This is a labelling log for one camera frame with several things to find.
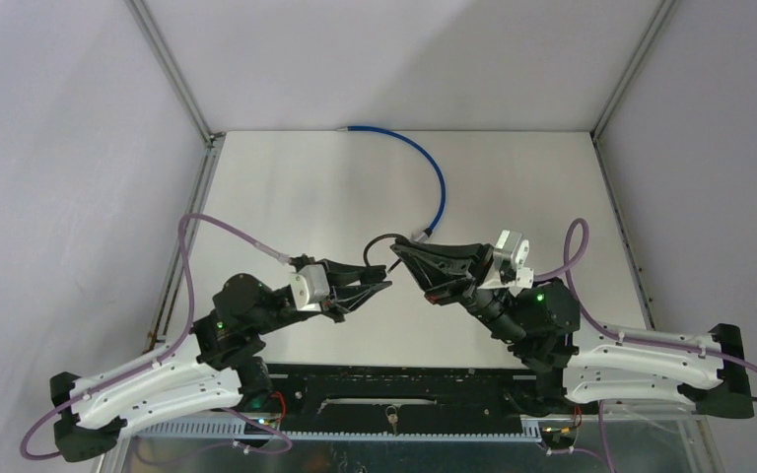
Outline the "black cable lock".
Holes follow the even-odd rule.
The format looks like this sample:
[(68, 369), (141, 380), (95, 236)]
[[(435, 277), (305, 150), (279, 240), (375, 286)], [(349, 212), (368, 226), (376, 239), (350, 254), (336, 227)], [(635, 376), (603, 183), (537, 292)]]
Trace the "black cable lock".
[(399, 239), (406, 241), (409, 239), (409, 237), (399, 233), (384, 233), (370, 239), (362, 250), (363, 264), (365, 266), (377, 265), (377, 263), (375, 262), (375, 256), (382, 256), (382, 250), (379, 249), (379, 246), (381, 246), (383, 242), (393, 244)]

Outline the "padlock key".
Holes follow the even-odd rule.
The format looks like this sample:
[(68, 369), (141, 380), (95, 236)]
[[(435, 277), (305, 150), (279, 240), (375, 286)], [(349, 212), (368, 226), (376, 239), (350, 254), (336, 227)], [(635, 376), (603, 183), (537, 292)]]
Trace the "padlock key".
[(398, 435), (398, 409), (394, 405), (388, 405), (385, 408), (384, 414), (390, 425), (390, 432), (394, 435)]

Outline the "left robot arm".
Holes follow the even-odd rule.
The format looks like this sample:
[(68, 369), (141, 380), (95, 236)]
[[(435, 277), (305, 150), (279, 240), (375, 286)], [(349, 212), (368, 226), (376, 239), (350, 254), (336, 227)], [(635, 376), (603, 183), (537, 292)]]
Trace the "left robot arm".
[(109, 372), (50, 381), (59, 408), (54, 442), (65, 461), (100, 456), (148, 427), (205, 410), (261, 412), (274, 397), (260, 357), (263, 336), (323, 315), (339, 323), (390, 287), (383, 265), (353, 266), (301, 256), (287, 286), (272, 289), (239, 273), (213, 298), (212, 311), (157, 348)]

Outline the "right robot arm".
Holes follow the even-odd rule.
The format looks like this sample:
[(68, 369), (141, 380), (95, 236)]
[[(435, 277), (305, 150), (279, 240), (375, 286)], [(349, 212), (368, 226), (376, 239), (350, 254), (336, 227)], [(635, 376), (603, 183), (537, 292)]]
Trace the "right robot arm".
[(538, 282), (529, 242), (504, 231), (494, 244), (439, 245), (399, 237), (391, 250), (434, 305), (461, 305), (534, 372), (520, 400), (558, 412), (606, 400), (665, 401), (703, 415), (754, 415), (737, 327), (681, 335), (589, 322), (558, 277)]

